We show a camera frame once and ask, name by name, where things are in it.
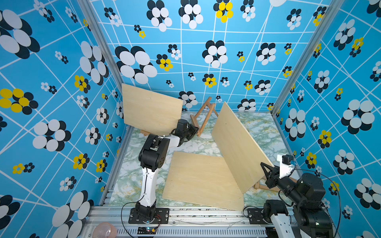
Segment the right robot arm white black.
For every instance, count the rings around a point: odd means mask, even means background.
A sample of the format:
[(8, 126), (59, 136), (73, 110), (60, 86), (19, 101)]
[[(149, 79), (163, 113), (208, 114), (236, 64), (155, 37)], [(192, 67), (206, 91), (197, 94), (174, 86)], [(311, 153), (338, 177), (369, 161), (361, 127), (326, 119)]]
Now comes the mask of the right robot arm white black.
[[(280, 177), (280, 168), (261, 163), (269, 188), (278, 187), (293, 202), (293, 214), (303, 238), (333, 238), (333, 224), (330, 216), (322, 208), (325, 189), (320, 177), (304, 173), (294, 182), (288, 176)], [(289, 214), (286, 203), (267, 200), (263, 209), (264, 220), (275, 226), (280, 238), (295, 235), (286, 225)]]

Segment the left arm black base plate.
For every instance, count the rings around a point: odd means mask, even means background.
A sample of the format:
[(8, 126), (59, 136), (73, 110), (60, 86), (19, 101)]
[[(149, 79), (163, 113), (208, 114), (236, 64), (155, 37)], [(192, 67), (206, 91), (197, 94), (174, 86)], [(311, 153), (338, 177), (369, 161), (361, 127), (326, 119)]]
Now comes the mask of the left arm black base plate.
[(129, 224), (168, 224), (169, 208), (132, 208), (130, 211)]

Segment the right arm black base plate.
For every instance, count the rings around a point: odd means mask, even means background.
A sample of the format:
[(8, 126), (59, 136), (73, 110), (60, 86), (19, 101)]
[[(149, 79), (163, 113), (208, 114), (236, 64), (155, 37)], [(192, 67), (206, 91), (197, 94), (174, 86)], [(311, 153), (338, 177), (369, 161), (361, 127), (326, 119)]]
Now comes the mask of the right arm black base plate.
[(274, 209), (274, 208), (256, 208), (256, 207), (245, 207), (243, 210), (243, 215), (249, 219), (251, 225), (273, 225), (271, 221), (271, 216), (276, 215), (286, 215), (288, 224), (291, 224), (291, 217), (286, 213), (287, 210), (284, 209)]

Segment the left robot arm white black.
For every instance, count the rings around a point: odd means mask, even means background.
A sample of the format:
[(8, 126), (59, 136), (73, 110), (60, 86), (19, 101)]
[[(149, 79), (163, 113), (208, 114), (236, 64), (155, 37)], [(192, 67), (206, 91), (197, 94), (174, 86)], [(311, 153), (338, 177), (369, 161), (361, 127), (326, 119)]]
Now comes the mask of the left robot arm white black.
[(143, 180), (140, 199), (135, 210), (138, 217), (146, 222), (154, 219), (156, 212), (156, 183), (159, 169), (164, 165), (168, 149), (181, 146), (191, 140), (199, 128), (187, 120), (178, 120), (177, 127), (169, 135), (150, 134), (140, 153), (139, 161)]

